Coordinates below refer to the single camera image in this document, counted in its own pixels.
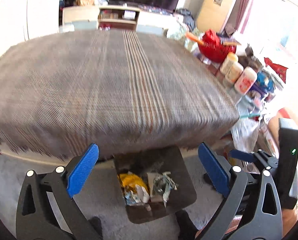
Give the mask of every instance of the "white plastic bottle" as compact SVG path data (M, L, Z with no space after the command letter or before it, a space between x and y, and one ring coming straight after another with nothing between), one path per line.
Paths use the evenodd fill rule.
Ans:
M225 76L225 83L224 85L228 87L232 87L234 83L238 80L243 72L243 66L239 62L233 62L231 68L227 72Z
M252 87L256 79L257 73L252 68L246 67L242 75L235 83L234 88L239 94L245 95Z
M229 52L226 59L220 67L220 72L226 75L234 62L238 62L238 56L233 52Z

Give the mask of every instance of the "window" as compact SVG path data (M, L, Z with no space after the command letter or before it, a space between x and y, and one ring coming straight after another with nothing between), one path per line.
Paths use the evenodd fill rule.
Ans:
M257 55L298 68L298 0L254 0L243 35Z

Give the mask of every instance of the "striped bedspread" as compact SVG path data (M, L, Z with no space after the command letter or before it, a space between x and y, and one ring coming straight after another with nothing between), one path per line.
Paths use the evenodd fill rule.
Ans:
M239 118L176 41L127 30L59 33L0 58L0 142L68 159L212 143Z

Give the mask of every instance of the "air conditioner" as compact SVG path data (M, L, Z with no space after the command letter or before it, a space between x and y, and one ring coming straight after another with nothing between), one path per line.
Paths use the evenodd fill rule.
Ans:
M200 31L222 32L236 0L204 0L196 20Z

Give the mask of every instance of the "white screw cap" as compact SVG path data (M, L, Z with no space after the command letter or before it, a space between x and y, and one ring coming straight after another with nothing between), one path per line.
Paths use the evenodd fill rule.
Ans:
M34 171L33 170L27 171L27 176L28 177L31 177L33 174L34 174Z
M270 173L268 170L264 170L264 171L263 171L263 175L266 176L266 177L269 177L270 174L271 174L271 173Z
M235 171L235 172L241 172L242 169L240 166L233 166L232 169Z
M58 166L58 167L56 168L56 172L57 172L57 173L62 173L64 170L65 170L65 168L64 168L63 166Z

